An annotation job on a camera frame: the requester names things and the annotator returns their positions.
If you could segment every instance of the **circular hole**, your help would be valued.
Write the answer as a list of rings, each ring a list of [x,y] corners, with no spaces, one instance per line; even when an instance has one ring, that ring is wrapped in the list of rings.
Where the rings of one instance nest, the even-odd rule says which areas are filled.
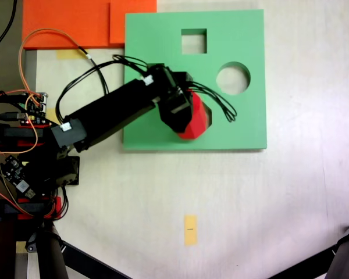
[[[230,62],[221,67],[216,82],[224,93],[238,95],[250,85],[250,71],[241,63]]]

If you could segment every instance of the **square hole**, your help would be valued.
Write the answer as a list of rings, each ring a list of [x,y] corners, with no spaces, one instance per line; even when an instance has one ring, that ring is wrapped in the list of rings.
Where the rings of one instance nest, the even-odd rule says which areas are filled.
[[[181,30],[182,54],[207,53],[207,29]]]

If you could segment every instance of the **electrical wire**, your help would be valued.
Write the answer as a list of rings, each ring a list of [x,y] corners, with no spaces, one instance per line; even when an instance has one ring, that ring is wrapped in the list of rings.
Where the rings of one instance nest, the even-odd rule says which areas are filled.
[[[233,122],[236,120],[238,113],[235,110],[234,106],[228,100],[226,100],[224,97],[218,94],[216,91],[195,81],[187,83],[187,87],[193,90],[194,92],[205,94],[211,97],[211,99],[213,99],[221,107],[223,113],[226,116],[227,121]]]
[[[123,64],[127,67],[130,67],[131,69],[137,71],[138,73],[140,73],[141,75],[144,75],[147,71],[147,64],[142,61],[142,60],[139,60],[137,58],[131,58],[129,56],[123,56],[123,55],[113,55],[112,56],[113,60],[112,61],[107,61],[107,62],[104,62],[104,63],[101,63],[101,64],[98,64],[92,68],[90,68],[89,70],[87,70],[85,73],[83,73],[82,75],[78,76],[77,78],[75,78],[73,81],[71,81],[66,87],[65,89],[63,89],[61,95],[59,96],[58,100],[57,100],[57,103],[56,103],[56,117],[58,119],[58,121],[60,123],[63,123],[64,119],[60,113],[60,102],[62,100],[62,98],[66,95],[67,92],[70,91],[71,88],[73,88],[75,85],[77,85],[79,82],[83,81],[85,78],[87,78],[89,75],[93,74],[95,71],[97,71],[98,69],[101,69],[103,67],[107,67],[109,65],[112,65],[112,64]],[[137,60],[139,62],[142,62],[144,63],[143,65],[142,64],[139,64],[139,63],[136,63],[136,62],[132,62],[130,61],[129,59],[132,59],[132,60]]]
[[[28,94],[34,94],[34,95],[40,97],[39,93],[36,93],[34,91],[27,91],[25,89],[17,89],[17,90],[5,91],[6,94],[11,94],[11,93],[16,93],[16,92],[26,92]]]
[[[6,36],[6,33],[8,33],[10,27],[12,26],[12,23],[14,21],[14,17],[16,15],[16,9],[17,9],[17,0],[14,0],[13,1],[13,9],[12,9],[12,15],[10,16],[10,19],[9,19],[9,23],[8,25],[6,26],[4,32],[1,34],[0,36],[0,43],[1,41],[4,39],[4,37]]]
[[[11,94],[11,93],[14,93],[14,92],[27,92],[27,91],[24,90],[24,89],[14,90],[14,91],[8,91],[8,92],[0,91],[1,95],[6,95],[7,93]],[[7,103],[10,104],[10,105],[12,105],[12,106],[14,106],[15,108],[19,109],[19,111],[22,112],[22,113],[26,113],[26,112],[27,112],[23,107],[21,107],[21,106],[18,105],[17,103],[13,103],[13,102],[7,102]],[[42,116],[40,116],[40,115],[36,115],[36,117],[37,117],[37,118],[40,118],[40,119],[42,119],[42,120],[46,120],[46,121],[52,123],[52,125],[55,125],[55,126],[58,125],[58,123],[55,123],[55,122],[53,122],[53,121],[51,121],[51,120],[49,120],[49,119],[47,119],[47,118],[45,118],[45,117],[42,117]]]
[[[66,188],[65,188],[65,186],[62,186],[61,189],[62,189],[62,194],[63,194],[63,203],[62,203],[62,207],[61,207],[60,211],[57,213],[58,217],[53,219],[55,221],[64,218],[67,214],[67,211],[69,210],[69,199],[67,197]]]
[[[83,47],[79,46],[79,49],[86,55],[86,57],[90,59],[94,67],[97,66],[97,64],[94,62],[92,57],[88,54],[88,52]],[[101,80],[102,87],[104,89],[104,95],[109,94],[109,87],[107,85],[104,75],[102,74],[102,71],[98,69],[97,73],[98,73],[99,79]]]
[[[31,96],[29,96],[29,97],[27,98],[26,104],[24,105],[26,111],[27,111],[27,104],[28,104],[30,98],[31,98]],[[0,154],[23,154],[23,153],[30,152],[31,150],[33,150],[33,149],[36,147],[36,145],[37,145],[37,143],[38,143],[38,135],[37,135],[36,129],[35,129],[35,127],[34,127],[34,124],[33,124],[33,122],[30,120],[29,115],[27,114],[27,112],[26,112],[26,117],[27,117],[27,120],[29,121],[29,123],[31,124],[31,127],[32,127],[33,130],[34,130],[34,133],[35,133],[35,144],[34,144],[30,149],[28,149],[28,150],[26,150],[26,151],[20,151],[20,152],[0,152]]]
[[[23,74],[23,68],[22,68],[22,54],[23,54],[23,48],[24,48],[24,45],[26,44],[26,42],[35,34],[38,34],[38,33],[43,33],[43,32],[55,32],[55,33],[58,33],[58,34],[61,34],[61,35],[64,35],[65,37],[67,37],[69,40],[71,40],[75,46],[78,47],[78,49],[80,49],[85,55],[86,57],[91,60],[92,64],[95,66],[95,62],[92,61],[92,58],[91,56],[88,54],[88,52],[82,47],[80,46],[77,41],[72,38],[68,33],[60,30],[60,29],[55,29],[55,28],[40,28],[40,29],[36,29],[34,31],[32,31],[30,34],[28,34],[26,36],[26,38],[23,40],[21,46],[20,46],[20,49],[19,49],[19,53],[18,53],[18,68],[19,68],[19,74],[20,74],[20,77],[21,77],[21,80],[22,80],[22,83],[25,87],[25,89],[30,92],[30,87],[29,87],[29,84],[27,83],[25,77],[24,77],[24,74]],[[102,83],[102,86],[103,86],[103,89],[104,89],[104,94],[107,95],[108,92],[109,92],[109,88],[107,86],[107,83],[106,83],[106,80],[102,74],[102,72],[100,70],[98,70],[98,75],[101,79],[101,83]]]
[[[0,193],[0,196],[4,199],[6,199],[14,208],[16,208],[17,210],[21,211],[20,208],[18,208],[10,199],[8,199],[6,196],[4,196],[2,193]]]
[[[12,192],[10,191],[10,189],[9,189],[9,187],[8,187],[8,185],[7,185],[7,183],[5,182],[5,178],[4,178],[2,169],[1,169],[1,165],[0,165],[0,173],[1,173],[1,175],[0,175],[0,181],[1,181],[1,183],[5,186],[5,188],[6,188],[7,192],[8,192],[8,194],[9,194],[10,197],[12,198],[12,202],[13,202],[13,203],[10,202],[10,200],[8,200],[8,198],[6,198],[5,196],[3,196],[1,193],[0,193],[0,196],[3,197],[3,198],[5,198],[8,202],[10,202],[10,204],[12,204],[18,211],[22,212],[23,214],[27,214],[27,215],[29,215],[29,216],[31,216],[31,217],[42,217],[42,215],[40,215],[40,216],[35,216],[35,215],[33,215],[33,214],[30,214],[29,212],[27,212],[27,211],[25,211],[23,208],[21,208],[21,206],[20,206],[20,205],[17,203],[17,201],[15,200],[15,198],[14,198]],[[54,204],[54,200],[53,200],[52,198],[49,199],[49,204],[47,204],[45,208],[47,208],[51,203],[52,203],[52,209],[51,209],[50,212],[48,212],[48,213],[44,216],[45,218],[52,216],[52,214],[53,214],[53,212],[54,212],[54,210],[55,210],[55,204]]]
[[[20,211],[21,211],[22,213],[25,213],[25,214],[27,214],[27,215],[29,215],[29,216],[31,216],[31,217],[34,217],[34,215],[32,215],[32,214],[30,214],[29,212],[25,211],[25,210],[24,210],[23,208],[21,208],[20,205],[17,203],[17,201],[16,201],[16,199],[14,198],[12,192],[10,191],[8,185],[6,184],[4,175],[3,175],[3,173],[2,173],[1,164],[0,164],[0,173],[1,173],[1,177],[2,177],[2,181],[3,181],[3,183],[4,183],[4,186],[5,186],[5,188],[6,188],[7,192],[8,192],[8,194],[9,194],[10,197],[12,198],[12,201],[17,205],[17,208],[20,209]]]

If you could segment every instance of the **orange wire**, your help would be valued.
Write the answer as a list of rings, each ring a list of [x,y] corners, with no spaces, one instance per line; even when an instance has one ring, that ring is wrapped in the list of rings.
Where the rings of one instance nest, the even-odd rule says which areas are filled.
[[[27,104],[28,104],[30,98],[31,98],[31,96],[29,96],[29,97],[27,98],[26,104],[24,105],[24,107],[26,108],[26,110],[27,110]],[[38,135],[37,135],[36,129],[35,129],[35,127],[34,127],[34,124],[33,124],[33,122],[30,120],[29,115],[28,115],[27,113],[26,113],[26,117],[27,117],[27,120],[29,121],[29,123],[31,124],[31,126],[32,126],[32,128],[33,128],[33,130],[34,130],[34,133],[35,133],[35,138],[36,138],[36,140],[35,140],[34,146],[31,147],[30,149],[26,150],[26,151],[20,151],[20,152],[0,152],[0,154],[23,154],[23,153],[30,152],[31,150],[33,150],[33,149],[36,147],[36,145],[37,145],[37,143],[38,143]]]
[[[26,36],[26,38],[23,40],[22,44],[21,44],[21,47],[19,48],[19,53],[18,53],[18,68],[19,68],[19,74],[21,76],[21,79],[22,79],[22,83],[25,87],[25,89],[30,92],[30,86],[29,84],[27,83],[25,77],[24,77],[24,74],[23,74],[23,69],[22,69],[22,53],[23,53],[23,48],[24,48],[24,45],[26,44],[27,40],[30,39],[33,35],[37,34],[37,33],[40,33],[40,32],[43,32],[43,31],[52,31],[52,32],[55,32],[55,33],[59,33],[59,34],[62,34],[64,36],[66,36],[67,38],[69,38],[72,42],[74,42],[74,44],[79,47],[80,45],[66,32],[60,30],[60,29],[55,29],[55,28],[40,28],[40,29],[36,29],[34,31],[32,31],[30,34],[28,34]],[[30,96],[32,97],[33,101],[35,103],[38,104],[38,102],[34,99],[33,97],[33,94],[30,94]]]
[[[11,94],[11,93],[15,93],[15,92],[26,92],[26,93],[34,94],[34,95],[36,95],[36,96],[40,96],[39,93],[36,93],[36,92],[34,92],[34,91],[27,91],[26,89],[11,90],[11,91],[6,91],[5,93],[6,93],[6,94]]]
[[[55,206],[55,204],[53,203],[52,210],[51,210],[47,215],[45,215],[44,218],[51,217],[55,209],[56,209],[56,206]]]
[[[17,210],[21,211],[23,214],[28,214],[27,212],[22,211],[22,208],[19,208],[16,206],[10,199],[8,199],[6,196],[4,196],[2,193],[0,193],[0,196],[6,199],[12,206],[14,206]]]

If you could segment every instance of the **red block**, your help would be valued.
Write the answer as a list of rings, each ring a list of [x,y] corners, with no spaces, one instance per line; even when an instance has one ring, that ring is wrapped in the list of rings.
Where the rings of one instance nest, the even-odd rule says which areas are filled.
[[[194,140],[200,137],[211,123],[211,115],[207,115],[202,99],[193,93],[193,118],[185,129],[184,133],[177,133],[180,138]]]

